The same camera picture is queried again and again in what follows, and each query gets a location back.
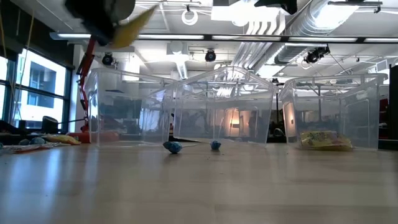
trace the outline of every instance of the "clear plastic storage bin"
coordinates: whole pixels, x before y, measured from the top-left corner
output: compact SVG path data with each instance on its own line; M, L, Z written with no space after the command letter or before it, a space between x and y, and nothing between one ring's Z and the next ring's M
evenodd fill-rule
M180 81L174 137L265 144L276 89L238 67L223 67Z
M279 95L287 142L314 149L377 149L379 86L385 79L385 74L365 74L287 81Z
M107 68L90 72L90 141L98 146L136 146L168 141L175 81Z

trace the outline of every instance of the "yellow object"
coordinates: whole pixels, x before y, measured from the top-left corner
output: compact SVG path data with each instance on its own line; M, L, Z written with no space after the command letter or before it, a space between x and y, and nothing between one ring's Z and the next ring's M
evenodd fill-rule
M305 149L350 151L351 141L335 131L307 131L300 135L301 145Z
M156 6L146 10L137 18L133 19L126 25L120 26L116 29L116 33L112 44L110 45L113 49L119 49L130 46L137 38L141 29L148 23L152 17Z
M71 144L73 146L80 145L81 142L77 141L71 136L66 136L66 135L58 135L58 134L53 134L53 135L47 135L44 136L44 138L49 141L49 142L60 142L60 143L65 143L65 144Z

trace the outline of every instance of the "yellow package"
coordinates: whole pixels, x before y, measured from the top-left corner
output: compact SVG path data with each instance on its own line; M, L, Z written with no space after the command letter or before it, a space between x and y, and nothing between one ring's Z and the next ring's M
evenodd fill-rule
M306 131L300 134L304 149L350 151L351 141L336 131Z
M62 134L49 134L44 136L44 138L49 142L60 142L65 144L71 144L72 146L77 146L81 144L80 141L77 141L73 137Z

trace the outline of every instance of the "blue ball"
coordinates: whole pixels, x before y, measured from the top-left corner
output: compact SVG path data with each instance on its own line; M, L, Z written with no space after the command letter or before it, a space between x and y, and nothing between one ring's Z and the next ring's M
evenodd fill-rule
M29 145L30 141L28 139L21 140L18 145L20 146L27 146Z
M163 147L169 150L172 154L178 154L182 149L182 145L179 142L165 142L163 143Z
M40 138L40 137L36 137L33 138L32 140L30 140L29 144L45 144L44 139Z
M211 150L219 150L221 147L221 143L218 141L213 141L210 143Z

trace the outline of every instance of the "wooden floor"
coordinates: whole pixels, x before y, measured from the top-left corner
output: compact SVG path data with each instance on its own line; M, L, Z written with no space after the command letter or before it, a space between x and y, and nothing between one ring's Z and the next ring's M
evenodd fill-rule
M0 223L398 223L398 152L208 144L0 157Z

